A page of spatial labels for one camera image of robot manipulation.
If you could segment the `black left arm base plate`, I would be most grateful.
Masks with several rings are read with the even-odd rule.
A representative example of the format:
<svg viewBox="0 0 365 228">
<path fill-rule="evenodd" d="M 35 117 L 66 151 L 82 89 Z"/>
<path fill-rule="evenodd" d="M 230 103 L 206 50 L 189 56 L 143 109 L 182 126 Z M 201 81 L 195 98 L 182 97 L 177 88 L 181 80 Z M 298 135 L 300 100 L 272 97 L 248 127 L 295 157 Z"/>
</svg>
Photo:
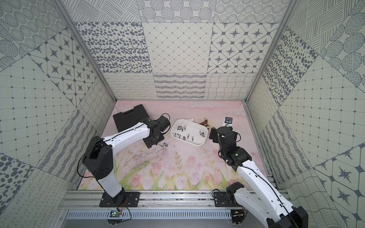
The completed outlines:
<svg viewBox="0 0 365 228">
<path fill-rule="evenodd" d="M 125 192 L 121 191 L 114 198 L 109 196 L 106 192 L 103 193 L 99 207 L 101 208 L 117 208 L 127 206 L 136 208 L 139 203 L 140 192 Z"/>
</svg>

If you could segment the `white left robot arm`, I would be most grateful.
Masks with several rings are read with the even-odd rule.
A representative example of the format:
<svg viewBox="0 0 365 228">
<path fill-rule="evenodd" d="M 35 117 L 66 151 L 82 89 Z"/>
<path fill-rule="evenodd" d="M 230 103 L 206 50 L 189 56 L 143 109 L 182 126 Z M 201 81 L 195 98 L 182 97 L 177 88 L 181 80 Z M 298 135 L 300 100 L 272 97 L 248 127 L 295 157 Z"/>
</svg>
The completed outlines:
<svg viewBox="0 0 365 228">
<path fill-rule="evenodd" d="M 139 140 L 143 140 L 147 148 L 151 148 L 164 139 L 170 127 L 170 120 L 165 116 L 160 116 L 157 120 L 143 118 L 132 127 L 112 136 L 105 138 L 95 136 L 91 139 L 80 162 L 105 193 L 114 199 L 124 191 L 114 174 L 114 157 L 117 153 Z"/>
</svg>

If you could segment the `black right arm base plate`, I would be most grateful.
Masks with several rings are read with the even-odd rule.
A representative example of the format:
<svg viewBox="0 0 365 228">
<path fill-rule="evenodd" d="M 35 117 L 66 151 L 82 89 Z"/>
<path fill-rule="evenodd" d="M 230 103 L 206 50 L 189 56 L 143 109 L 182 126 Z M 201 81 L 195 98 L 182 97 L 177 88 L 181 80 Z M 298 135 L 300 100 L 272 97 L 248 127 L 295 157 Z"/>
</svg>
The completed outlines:
<svg viewBox="0 0 365 228">
<path fill-rule="evenodd" d="M 242 208 L 242 205 L 237 204 L 236 202 L 229 200 L 226 192 L 213 191 L 212 196 L 214 199 L 214 205 L 216 208 L 222 207 L 234 207 L 234 208 Z"/>
</svg>

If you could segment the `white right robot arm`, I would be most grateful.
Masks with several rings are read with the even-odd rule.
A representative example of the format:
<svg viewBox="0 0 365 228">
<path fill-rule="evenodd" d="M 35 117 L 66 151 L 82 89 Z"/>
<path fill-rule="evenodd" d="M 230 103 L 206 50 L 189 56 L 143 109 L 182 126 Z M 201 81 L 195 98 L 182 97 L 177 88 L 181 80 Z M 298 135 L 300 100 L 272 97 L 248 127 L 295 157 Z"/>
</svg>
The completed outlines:
<svg viewBox="0 0 365 228">
<path fill-rule="evenodd" d="M 235 182 L 226 188 L 228 201 L 240 205 L 266 228 L 307 228 L 309 215 L 303 207 L 295 207 L 268 181 L 246 150 L 237 146 L 239 134 L 231 126 L 212 128 L 209 138 L 219 144 L 218 155 L 254 190 Z"/>
</svg>

